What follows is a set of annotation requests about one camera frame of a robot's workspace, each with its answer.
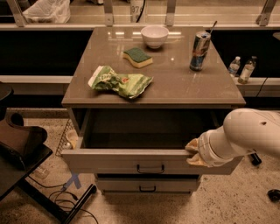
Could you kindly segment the dark robot base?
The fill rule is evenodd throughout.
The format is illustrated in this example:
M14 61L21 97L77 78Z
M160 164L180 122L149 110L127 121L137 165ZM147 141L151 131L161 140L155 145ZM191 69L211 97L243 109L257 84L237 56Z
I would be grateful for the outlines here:
M11 86L0 82L0 200L53 154L44 145L45 129L25 126L19 113L6 113L13 93Z

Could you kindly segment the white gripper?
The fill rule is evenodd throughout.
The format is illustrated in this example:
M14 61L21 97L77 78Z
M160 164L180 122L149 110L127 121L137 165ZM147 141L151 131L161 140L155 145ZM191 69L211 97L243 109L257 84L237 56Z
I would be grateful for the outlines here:
M194 138L185 146L187 151L199 152L186 160L189 165L218 167L232 161L232 158L225 159L214 152L210 144L210 135L213 133L212 130L204 132L199 136L199 140Z

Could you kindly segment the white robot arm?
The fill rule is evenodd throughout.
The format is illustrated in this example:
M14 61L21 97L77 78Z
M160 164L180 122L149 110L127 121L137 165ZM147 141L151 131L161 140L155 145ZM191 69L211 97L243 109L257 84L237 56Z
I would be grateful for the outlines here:
M218 129L203 132L185 149L193 153L189 165L218 167L234 158L262 153L280 158L280 115L252 108L231 111Z

